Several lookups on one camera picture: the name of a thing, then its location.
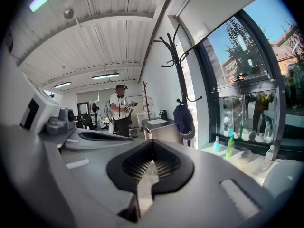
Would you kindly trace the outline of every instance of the window frame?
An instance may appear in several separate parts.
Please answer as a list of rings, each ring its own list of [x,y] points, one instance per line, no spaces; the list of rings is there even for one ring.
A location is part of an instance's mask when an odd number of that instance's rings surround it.
[[[249,78],[240,82],[234,82],[232,84],[227,85],[214,85],[214,83],[216,82],[214,82],[215,74],[210,58],[207,54],[205,47],[203,46],[203,42],[208,39],[208,35],[217,30],[226,21],[219,25],[217,28],[215,28],[212,32],[210,32],[203,40],[201,40],[195,46],[195,52],[198,57],[199,66],[201,68],[207,94],[207,104],[209,108],[210,118],[209,143],[215,141],[217,135],[217,126],[220,124],[219,105],[215,102],[214,99],[225,96],[234,96],[239,94],[248,94],[266,90],[275,90],[276,125],[274,128],[274,138],[272,142],[272,144],[275,146],[273,160],[275,160],[276,158],[303,160],[304,151],[296,151],[292,149],[289,150],[287,146],[282,147],[282,149],[280,150],[285,127],[286,98],[283,76],[281,74],[275,53],[271,48],[271,45],[268,42],[261,28],[259,28],[259,26],[244,10],[239,11],[230,18],[232,17],[235,17],[252,37],[254,43],[257,46],[257,49],[261,54],[262,60],[267,70],[267,75],[257,76],[254,78]],[[221,144],[228,144],[228,137],[219,134],[218,136]],[[248,148],[253,153],[261,155],[266,154],[269,149],[269,145],[270,144],[252,143],[240,139],[235,139],[236,148],[240,150]]]

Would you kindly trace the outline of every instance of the white wooden ceiling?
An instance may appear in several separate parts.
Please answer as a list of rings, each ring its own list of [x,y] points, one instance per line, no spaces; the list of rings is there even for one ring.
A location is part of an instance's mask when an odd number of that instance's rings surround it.
[[[94,84],[137,82],[156,21],[166,0],[73,0],[75,19],[63,17],[64,0],[34,13],[27,0],[12,22],[12,55],[29,78],[49,91]],[[93,80],[92,76],[119,73]],[[54,89],[64,82],[71,85]]]

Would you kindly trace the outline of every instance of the navy hat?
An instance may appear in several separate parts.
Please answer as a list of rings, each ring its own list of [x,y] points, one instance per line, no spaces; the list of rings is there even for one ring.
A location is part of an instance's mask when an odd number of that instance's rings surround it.
[[[124,89],[124,86],[123,85],[117,85],[116,88],[115,88],[115,90],[116,89]]]
[[[174,112],[174,123],[183,139],[190,140],[195,135],[192,115],[185,105],[178,105]]]

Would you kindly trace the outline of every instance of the sink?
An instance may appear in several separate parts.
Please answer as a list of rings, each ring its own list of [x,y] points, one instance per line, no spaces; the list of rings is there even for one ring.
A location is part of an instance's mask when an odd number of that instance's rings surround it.
[[[148,123],[151,125],[162,124],[162,123],[166,123],[166,122],[167,121],[163,120],[163,119],[155,119],[155,120],[148,121]]]

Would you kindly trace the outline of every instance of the countertop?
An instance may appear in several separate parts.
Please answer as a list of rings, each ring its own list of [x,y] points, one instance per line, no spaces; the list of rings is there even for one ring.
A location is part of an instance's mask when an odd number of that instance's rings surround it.
[[[150,120],[148,119],[144,119],[142,121],[142,124],[149,130],[155,130],[155,129],[158,129],[158,128],[162,128],[162,127],[167,127],[167,126],[171,126],[171,125],[174,125],[174,120],[172,119],[168,119],[168,121],[166,123],[160,123],[160,124],[149,124],[148,121],[151,121],[151,120],[155,120],[155,119],[159,119],[159,117],[155,117],[155,118],[151,118]]]
[[[241,156],[241,154],[244,151],[234,149],[232,156],[229,158],[225,158],[226,152],[227,152],[227,147],[224,145],[220,145],[220,152],[213,152],[213,143],[208,143],[204,146],[201,151],[205,151],[208,153],[212,153],[214,155],[217,155],[221,158],[224,158],[226,161],[228,161],[230,164],[234,165],[237,167],[239,170],[243,171],[245,174],[253,178],[260,186],[263,185],[267,175],[269,172],[279,163],[284,160],[276,159],[275,161],[271,161],[267,171],[261,173],[260,172],[260,166],[262,162],[264,161],[264,156],[263,155],[258,155],[258,154],[252,154],[249,160],[248,164],[245,165],[240,165],[238,163],[238,158]]]

